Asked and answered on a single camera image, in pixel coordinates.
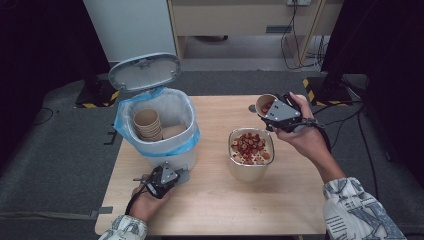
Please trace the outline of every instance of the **trash bin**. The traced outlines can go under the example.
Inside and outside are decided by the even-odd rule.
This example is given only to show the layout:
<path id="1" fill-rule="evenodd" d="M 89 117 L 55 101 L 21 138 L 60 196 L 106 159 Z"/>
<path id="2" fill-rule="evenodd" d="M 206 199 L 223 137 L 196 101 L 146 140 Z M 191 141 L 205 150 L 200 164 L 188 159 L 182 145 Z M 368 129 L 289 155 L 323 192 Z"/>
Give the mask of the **trash bin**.
<path id="1" fill-rule="evenodd" d="M 191 170 L 196 163 L 200 130 L 190 98 L 182 91 L 163 85 L 176 80 L 181 64 L 175 55 L 155 53 L 131 58 L 115 65 L 109 81 L 117 90 L 141 93 L 119 103 L 114 128 L 144 156 L 152 167 L 168 162 L 174 169 Z M 173 137 L 147 142 L 137 136 L 134 115 L 154 109 L 162 127 L 184 125 L 186 130 Z"/>

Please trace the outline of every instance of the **person's left hand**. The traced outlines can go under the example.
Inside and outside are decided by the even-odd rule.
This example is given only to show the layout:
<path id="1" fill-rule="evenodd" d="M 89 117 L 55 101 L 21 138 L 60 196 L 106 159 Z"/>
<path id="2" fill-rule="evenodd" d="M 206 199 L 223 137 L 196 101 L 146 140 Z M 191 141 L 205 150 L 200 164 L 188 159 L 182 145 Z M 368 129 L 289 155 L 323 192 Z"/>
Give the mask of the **person's left hand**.
<path id="1" fill-rule="evenodd" d="M 135 188 L 133 190 L 132 196 L 134 196 L 134 194 L 140 191 L 141 187 L 142 186 Z M 155 215 L 155 213 L 166 202 L 168 202 L 169 198 L 171 197 L 172 191 L 173 189 L 167 192 L 162 199 L 157 199 L 153 197 L 152 195 L 150 195 L 149 192 L 140 194 L 140 196 L 137 198 L 137 200 L 135 200 L 134 204 L 132 205 L 129 215 L 147 223 Z"/>

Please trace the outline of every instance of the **bowl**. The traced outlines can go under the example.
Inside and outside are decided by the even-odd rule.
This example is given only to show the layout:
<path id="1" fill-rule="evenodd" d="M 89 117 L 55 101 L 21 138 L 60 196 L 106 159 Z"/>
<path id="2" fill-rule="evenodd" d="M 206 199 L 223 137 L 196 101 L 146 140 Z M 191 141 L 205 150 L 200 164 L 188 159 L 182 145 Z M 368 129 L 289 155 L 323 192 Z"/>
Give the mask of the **bowl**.
<path id="1" fill-rule="evenodd" d="M 260 180 L 274 161 L 274 143 L 268 131 L 239 128 L 228 138 L 230 172 L 238 180 L 252 183 Z"/>

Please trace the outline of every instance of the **person's right hand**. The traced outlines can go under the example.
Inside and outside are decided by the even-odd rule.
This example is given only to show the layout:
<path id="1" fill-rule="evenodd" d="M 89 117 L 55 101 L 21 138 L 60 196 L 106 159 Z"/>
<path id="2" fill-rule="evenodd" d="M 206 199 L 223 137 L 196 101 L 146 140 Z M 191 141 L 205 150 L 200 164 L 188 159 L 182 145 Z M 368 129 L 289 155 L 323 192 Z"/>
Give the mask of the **person's right hand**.
<path id="1" fill-rule="evenodd" d="M 314 118 L 306 99 L 290 92 L 292 99 L 300 106 L 303 118 Z M 281 129 L 274 129 L 277 138 L 288 142 L 303 156 L 313 159 L 321 155 L 330 155 L 324 138 L 318 129 L 314 127 L 303 127 L 298 132 L 287 133 Z"/>
<path id="2" fill-rule="evenodd" d="M 308 101 L 290 93 L 292 99 L 300 106 L 303 118 L 313 118 Z M 288 142 L 296 150 L 307 157 L 318 169 L 324 183 L 346 177 L 336 160 L 328 151 L 325 140 L 318 129 L 303 127 L 296 132 L 287 133 L 281 129 L 274 129 L 277 138 Z"/>

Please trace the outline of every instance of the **power outlet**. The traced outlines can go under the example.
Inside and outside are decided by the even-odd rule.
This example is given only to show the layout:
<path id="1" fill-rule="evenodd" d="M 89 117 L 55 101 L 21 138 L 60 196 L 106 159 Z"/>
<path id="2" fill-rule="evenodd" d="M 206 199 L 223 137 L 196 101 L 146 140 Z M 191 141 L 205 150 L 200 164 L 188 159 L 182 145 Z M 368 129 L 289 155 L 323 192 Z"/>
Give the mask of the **power outlet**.
<path id="1" fill-rule="evenodd" d="M 297 6 L 309 6 L 311 5 L 311 0 L 287 0 L 288 6 L 294 6 L 294 3 L 296 2 Z"/>

